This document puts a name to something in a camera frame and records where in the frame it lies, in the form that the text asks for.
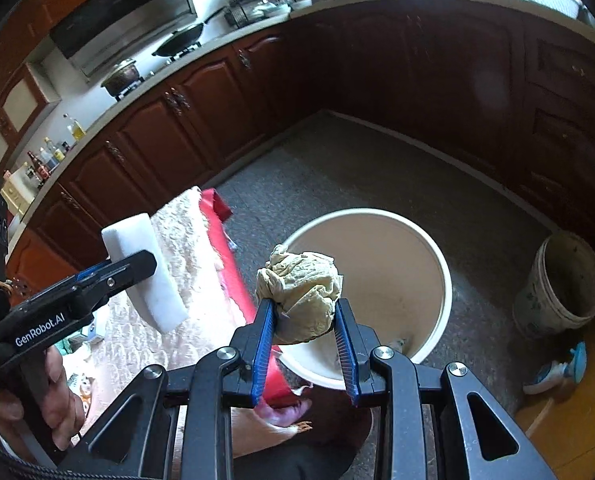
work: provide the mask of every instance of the metal bolt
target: metal bolt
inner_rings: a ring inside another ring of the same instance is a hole
[[[237,350],[231,346],[222,346],[222,348],[217,351],[217,357],[222,361],[228,361],[229,359],[234,358],[236,354]]]
[[[389,346],[378,346],[373,350],[373,353],[375,357],[379,357],[380,359],[390,359],[395,355],[395,352]]]
[[[164,367],[160,365],[150,365],[144,368],[144,377],[147,379],[157,379],[164,373]]]
[[[455,362],[449,365],[449,372],[451,372],[455,377],[464,377],[468,374],[468,368],[464,363]]]

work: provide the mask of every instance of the person's leg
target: person's leg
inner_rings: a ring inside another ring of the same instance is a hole
[[[311,446],[286,442],[236,458],[235,480],[338,480],[353,463],[356,449],[339,442]]]

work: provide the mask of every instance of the large white bucket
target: large white bucket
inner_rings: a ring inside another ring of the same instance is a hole
[[[579,328],[595,316],[595,253],[578,235],[549,236],[513,304],[522,334],[538,338]]]
[[[313,220],[284,243],[292,253],[335,258],[342,296],[383,344],[406,339],[405,354],[416,364],[435,348],[449,322],[452,285],[444,256],[419,226],[380,209],[347,209]],[[300,377],[344,389],[333,332],[281,349],[280,360]]]

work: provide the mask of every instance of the red cloth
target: red cloth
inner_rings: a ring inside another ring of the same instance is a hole
[[[235,257],[228,247],[228,240],[226,239],[222,225],[222,222],[231,218],[232,211],[217,194],[215,189],[206,189],[202,192],[202,201],[199,204],[199,208],[208,219],[208,239],[213,249],[222,258],[224,264],[222,277],[228,287],[229,296],[240,308],[242,314],[244,314],[246,322],[252,323],[255,319],[257,309],[248,295],[248,290],[246,290],[240,271],[237,268]],[[276,408],[295,404],[298,399],[291,392],[288,383],[273,358],[268,363],[263,396],[267,403]]]

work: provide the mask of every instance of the range hood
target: range hood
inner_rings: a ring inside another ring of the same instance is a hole
[[[87,0],[50,33],[87,79],[196,20],[192,0]]]

